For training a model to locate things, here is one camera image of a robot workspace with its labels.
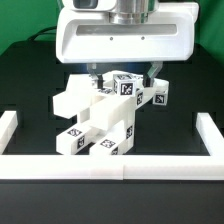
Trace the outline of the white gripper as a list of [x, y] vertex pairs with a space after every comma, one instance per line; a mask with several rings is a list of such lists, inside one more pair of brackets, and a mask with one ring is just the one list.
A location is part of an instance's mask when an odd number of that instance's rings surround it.
[[186, 60], [194, 48], [196, 2], [158, 0], [62, 0], [56, 56], [63, 63], [88, 63], [98, 89], [96, 63], [152, 62], [143, 86], [152, 87], [162, 61]]

